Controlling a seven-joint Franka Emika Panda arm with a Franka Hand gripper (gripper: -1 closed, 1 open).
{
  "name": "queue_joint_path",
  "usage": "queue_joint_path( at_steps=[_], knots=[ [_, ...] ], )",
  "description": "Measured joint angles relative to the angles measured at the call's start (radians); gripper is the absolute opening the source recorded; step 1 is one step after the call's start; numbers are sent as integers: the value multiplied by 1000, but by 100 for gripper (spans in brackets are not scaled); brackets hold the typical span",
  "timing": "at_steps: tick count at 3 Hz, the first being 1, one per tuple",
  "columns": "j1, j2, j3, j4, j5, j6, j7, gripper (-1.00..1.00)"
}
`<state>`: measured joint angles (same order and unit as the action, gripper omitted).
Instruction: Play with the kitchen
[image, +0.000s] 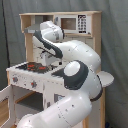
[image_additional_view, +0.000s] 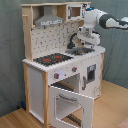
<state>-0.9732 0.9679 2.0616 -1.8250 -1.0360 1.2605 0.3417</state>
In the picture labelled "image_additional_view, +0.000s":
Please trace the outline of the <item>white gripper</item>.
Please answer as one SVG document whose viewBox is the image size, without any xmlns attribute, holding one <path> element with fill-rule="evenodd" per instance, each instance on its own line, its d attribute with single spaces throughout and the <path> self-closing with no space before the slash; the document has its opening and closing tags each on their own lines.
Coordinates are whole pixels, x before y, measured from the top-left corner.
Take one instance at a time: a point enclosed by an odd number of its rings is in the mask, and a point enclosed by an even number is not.
<svg viewBox="0 0 128 128">
<path fill-rule="evenodd" d="M 79 27 L 77 32 L 77 37 L 80 40 L 88 42 L 92 45 L 98 45 L 100 43 L 100 34 L 95 33 L 90 28 Z"/>
</svg>

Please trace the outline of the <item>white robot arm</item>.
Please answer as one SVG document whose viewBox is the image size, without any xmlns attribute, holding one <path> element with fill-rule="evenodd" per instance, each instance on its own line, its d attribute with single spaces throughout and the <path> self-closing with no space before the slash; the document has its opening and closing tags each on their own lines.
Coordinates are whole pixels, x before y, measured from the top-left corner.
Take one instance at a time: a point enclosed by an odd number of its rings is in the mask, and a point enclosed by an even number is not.
<svg viewBox="0 0 128 128">
<path fill-rule="evenodd" d="M 119 20 L 99 9 L 93 7 L 87 8 L 84 11 L 84 24 L 78 28 L 77 37 L 92 45 L 98 45 L 100 43 L 100 34 L 94 31 L 96 24 L 104 29 L 116 28 L 128 30 L 128 17 Z"/>
</svg>

